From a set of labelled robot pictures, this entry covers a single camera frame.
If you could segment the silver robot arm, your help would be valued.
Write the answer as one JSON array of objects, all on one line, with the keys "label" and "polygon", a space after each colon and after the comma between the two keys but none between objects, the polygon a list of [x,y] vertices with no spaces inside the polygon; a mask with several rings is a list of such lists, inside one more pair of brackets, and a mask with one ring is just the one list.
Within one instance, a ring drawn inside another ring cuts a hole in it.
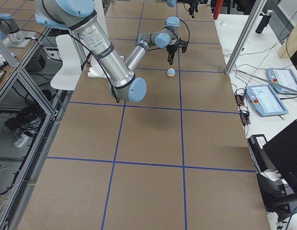
[{"label": "silver robot arm", "polygon": [[37,23],[51,28],[71,30],[84,41],[108,78],[108,88],[117,100],[140,102],[146,95],[147,84],[136,77],[134,69],[152,46],[165,48],[178,43],[180,21],[171,16],[161,31],[142,34],[131,54],[123,61],[113,43],[97,21],[92,0],[36,0]]},{"label": "silver robot arm", "polygon": [[169,7],[174,7],[177,3],[182,3],[189,15],[194,18],[194,13],[198,13],[199,0],[165,0]]}]

